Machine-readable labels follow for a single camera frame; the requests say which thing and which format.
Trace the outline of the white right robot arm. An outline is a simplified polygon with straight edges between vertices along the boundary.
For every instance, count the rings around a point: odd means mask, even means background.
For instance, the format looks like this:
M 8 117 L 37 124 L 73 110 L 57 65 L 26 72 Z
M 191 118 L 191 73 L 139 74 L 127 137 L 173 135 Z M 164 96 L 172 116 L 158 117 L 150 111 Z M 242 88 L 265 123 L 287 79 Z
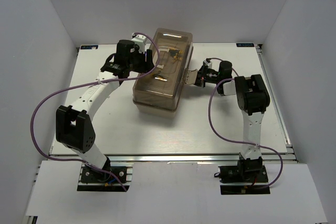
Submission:
M 262 166 L 260 151 L 261 123 L 270 105 L 270 96 L 260 74 L 250 77 L 237 75 L 229 61 L 221 60 L 218 70 L 211 68 L 212 58 L 203 61 L 197 72 L 194 85 L 205 87 L 207 83 L 215 84 L 213 92 L 221 96 L 234 95 L 243 116 L 243 140 L 239 141 L 242 149 L 239 153 L 238 177 L 247 182 L 256 175 L 256 169 Z

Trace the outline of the beige plastic toolbox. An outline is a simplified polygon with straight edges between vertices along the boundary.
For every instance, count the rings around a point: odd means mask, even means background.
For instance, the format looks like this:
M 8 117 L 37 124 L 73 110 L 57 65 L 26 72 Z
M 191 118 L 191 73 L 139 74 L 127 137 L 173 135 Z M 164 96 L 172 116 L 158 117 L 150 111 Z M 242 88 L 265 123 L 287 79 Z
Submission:
M 153 60 L 159 60 L 159 64 L 150 75 L 135 81 L 133 103 L 142 113 L 173 118 L 193 53 L 193 35 L 189 32 L 158 28 L 153 40 L 160 54 L 157 54 L 154 45 L 150 49 L 153 51 Z M 170 48 L 182 51 L 182 61 L 172 62 L 173 57 L 168 52 Z M 154 79 L 152 75 L 156 73 L 166 77 L 167 81 Z

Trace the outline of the long yellow black T-handle key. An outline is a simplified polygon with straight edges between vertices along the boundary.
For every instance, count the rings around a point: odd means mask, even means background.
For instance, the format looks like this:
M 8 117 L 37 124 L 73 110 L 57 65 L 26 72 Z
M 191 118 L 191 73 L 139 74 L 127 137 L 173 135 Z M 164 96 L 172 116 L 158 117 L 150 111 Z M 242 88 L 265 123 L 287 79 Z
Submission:
M 175 63 L 175 62 L 178 62 L 178 61 L 182 61 L 183 59 L 183 56 L 181 54 L 178 54 L 176 53 L 174 56 L 173 56 L 173 60 L 172 62 Z

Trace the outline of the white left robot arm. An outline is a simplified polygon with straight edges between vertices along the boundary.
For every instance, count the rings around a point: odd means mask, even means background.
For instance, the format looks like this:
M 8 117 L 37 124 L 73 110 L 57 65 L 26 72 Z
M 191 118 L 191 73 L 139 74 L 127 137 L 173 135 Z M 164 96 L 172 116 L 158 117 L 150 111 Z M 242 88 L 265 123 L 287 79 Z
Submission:
M 152 50 L 145 49 L 146 41 L 140 34 L 130 40 L 120 40 L 116 52 L 101 67 L 96 82 L 75 102 L 61 105 L 56 111 L 56 140 L 94 166 L 93 176 L 101 182 L 110 178 L 110 160 L 95 144 L 92 119 L 130 72 L 146 74 L 154 68 Z

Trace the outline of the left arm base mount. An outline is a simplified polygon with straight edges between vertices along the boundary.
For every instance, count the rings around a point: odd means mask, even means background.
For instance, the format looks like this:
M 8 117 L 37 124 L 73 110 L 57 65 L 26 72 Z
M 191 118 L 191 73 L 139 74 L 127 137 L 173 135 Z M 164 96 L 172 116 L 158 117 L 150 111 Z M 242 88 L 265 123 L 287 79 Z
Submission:
M 121 184 L 112 176 L 98 172 L 86 165 L 82 165 L 78 179 L 77 191 L 86 192 L 125 192 L 129 189 L 132 181 L 133 165 L 127 163 L 111 163 L 113 173 Z

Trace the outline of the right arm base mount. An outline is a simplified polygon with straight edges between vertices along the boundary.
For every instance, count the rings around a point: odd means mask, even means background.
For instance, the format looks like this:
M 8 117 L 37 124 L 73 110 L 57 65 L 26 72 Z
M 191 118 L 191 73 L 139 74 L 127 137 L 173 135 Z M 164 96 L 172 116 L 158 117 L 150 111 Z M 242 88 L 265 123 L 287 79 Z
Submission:
M 219 179 L 221 195 L 270 195 L 265 165 L 246 173 L 238 165 L 219 166 L 214 178 Z

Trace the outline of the yellow black T-handle hex key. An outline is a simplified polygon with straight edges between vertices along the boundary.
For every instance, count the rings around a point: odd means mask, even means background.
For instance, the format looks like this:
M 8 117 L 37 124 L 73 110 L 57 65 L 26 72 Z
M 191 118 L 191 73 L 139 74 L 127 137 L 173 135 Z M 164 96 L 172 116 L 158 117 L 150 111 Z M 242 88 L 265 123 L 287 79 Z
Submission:
M 159 73 L 156 73 L 156 74 L 153 74 L 152 77 L 156 80 L 160 80 L 160 81 L 167 81 L 167 78 L 162 76 L 161 74 Z

